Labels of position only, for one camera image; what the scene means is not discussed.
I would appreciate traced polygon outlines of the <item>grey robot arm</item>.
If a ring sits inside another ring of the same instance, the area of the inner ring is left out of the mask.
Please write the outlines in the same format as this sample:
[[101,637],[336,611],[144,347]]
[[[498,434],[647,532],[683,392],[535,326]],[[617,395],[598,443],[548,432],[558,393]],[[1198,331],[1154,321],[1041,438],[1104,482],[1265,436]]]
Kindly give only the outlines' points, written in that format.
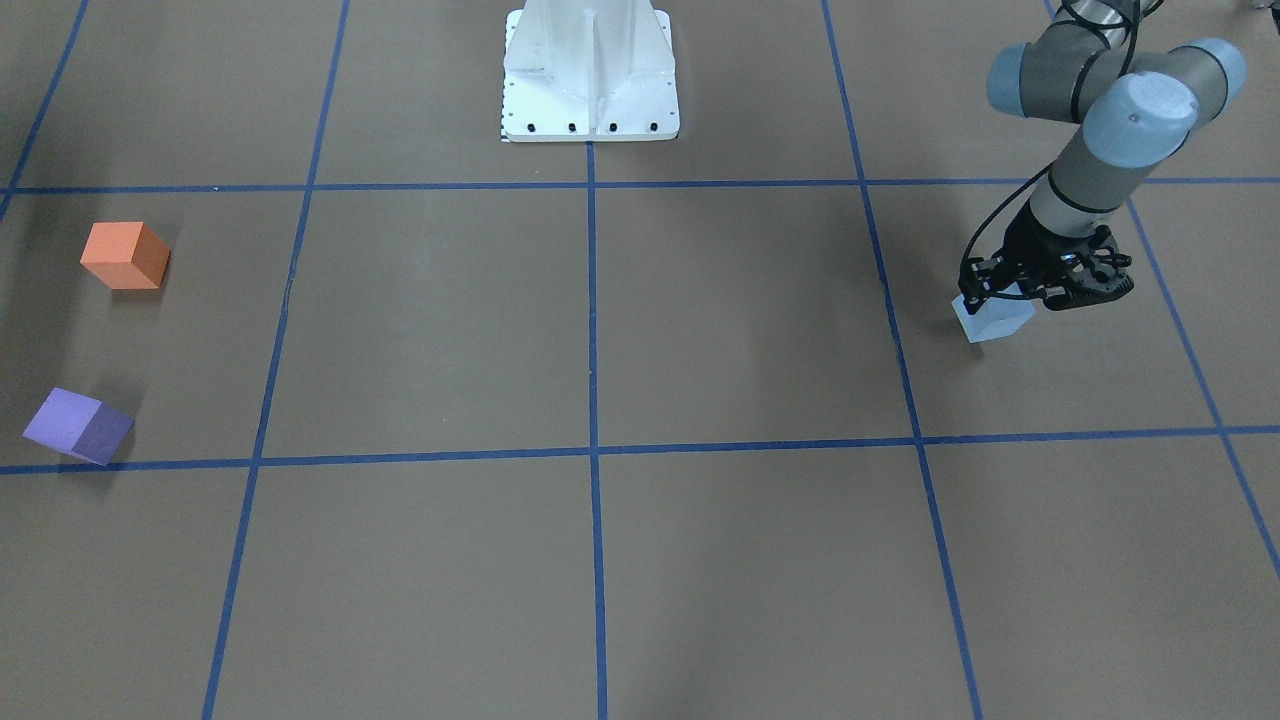
[[1224,38],[1143,53],[1153,1],[1065,1],[1033,42],[1001,51],[989,105],[1073,124],[1061,152],[1015,192],[1021,206],[989,258],[966,250],[959,313],[996,302],[1065,311],[1133,290],[1130,258],[1108,227],[1160,164],[1222,115],[1245,87],[1244,54]]

